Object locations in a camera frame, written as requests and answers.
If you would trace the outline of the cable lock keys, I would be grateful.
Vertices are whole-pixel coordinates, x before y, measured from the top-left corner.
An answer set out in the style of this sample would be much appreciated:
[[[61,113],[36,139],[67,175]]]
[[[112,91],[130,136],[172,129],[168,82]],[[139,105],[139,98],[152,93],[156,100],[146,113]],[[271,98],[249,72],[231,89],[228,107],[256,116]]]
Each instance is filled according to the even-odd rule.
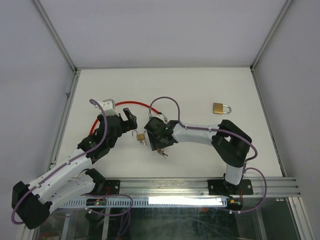
[[[168,121],[168,118],[162,113],[162,112],[158,112],[157,114],[159,117],[162,117],[163,118],[163,121],[167,124],[169,121]]]

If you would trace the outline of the small brass padlock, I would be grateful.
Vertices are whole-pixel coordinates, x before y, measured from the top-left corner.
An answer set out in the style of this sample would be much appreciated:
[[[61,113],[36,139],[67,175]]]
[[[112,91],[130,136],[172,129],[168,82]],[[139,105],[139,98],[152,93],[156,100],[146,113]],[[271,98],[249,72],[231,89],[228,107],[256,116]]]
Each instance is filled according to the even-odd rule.
[[[133,130],[131,135],[133,137],[136,137],[136,140],[138,142],[144,142],[145,141],[145,134],[144,133],[138,133],[137,130]]]

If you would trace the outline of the wide brass padlock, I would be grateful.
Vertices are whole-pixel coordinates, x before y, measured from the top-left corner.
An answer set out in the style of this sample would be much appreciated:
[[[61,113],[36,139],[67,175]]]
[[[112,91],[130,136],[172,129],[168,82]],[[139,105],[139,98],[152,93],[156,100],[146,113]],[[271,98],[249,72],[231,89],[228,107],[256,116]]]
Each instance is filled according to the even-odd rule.
[[[214,102],[212,112],[217,115],[228,115],[232,112],[232,108],[229,105]]]

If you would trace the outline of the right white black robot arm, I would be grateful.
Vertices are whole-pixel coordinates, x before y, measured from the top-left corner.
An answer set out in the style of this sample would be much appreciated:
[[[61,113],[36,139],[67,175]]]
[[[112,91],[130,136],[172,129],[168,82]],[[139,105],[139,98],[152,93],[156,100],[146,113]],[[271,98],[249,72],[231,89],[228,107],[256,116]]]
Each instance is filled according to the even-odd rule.
[[[178,120],[164,122],[151,117],[144,126],[151,149],[164,149],[178,143],[197,143],[213,146],[226,163],[223,187],[230,194],[241,189],[243,171],[252,139],[230,120],[216,125],[187,125]]]

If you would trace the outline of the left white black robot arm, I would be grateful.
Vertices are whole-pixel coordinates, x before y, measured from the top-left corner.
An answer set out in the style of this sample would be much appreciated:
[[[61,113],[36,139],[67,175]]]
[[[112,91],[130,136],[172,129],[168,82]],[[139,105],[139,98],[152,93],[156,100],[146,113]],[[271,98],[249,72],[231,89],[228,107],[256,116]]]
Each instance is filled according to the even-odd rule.
[[[98,128],[85,137],[62,163],[29,183],[16,183],[12,189],[11,216],[19,216],[20,223],[32,230],[75,197],[110,194],[105,177],[93,165],[109,153],[118,138],[137,129],[136,116],[128,108],[123,112],[126,120],[120,114],[98,115]]]

